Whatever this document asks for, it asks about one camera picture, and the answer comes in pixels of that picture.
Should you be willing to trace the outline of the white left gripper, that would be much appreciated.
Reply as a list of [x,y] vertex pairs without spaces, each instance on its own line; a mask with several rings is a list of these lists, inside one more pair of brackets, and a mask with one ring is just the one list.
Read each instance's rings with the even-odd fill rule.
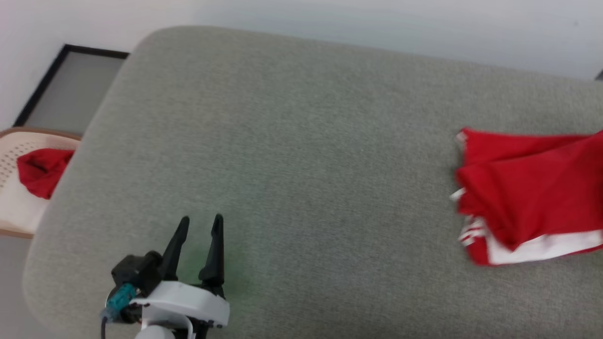
[[142,307],[143,327],[160,325],[172,329],[193,329],[193,320],[209,325],[227,326],[230,305],[223,298],[224,219],[217,214],[212,230],[212,242],[199,272],[201,287],[177,282],[179,256],[189,230],[189,217],[183,217],[163,253],[163,280],[146,298],[134,298],[130,305]]

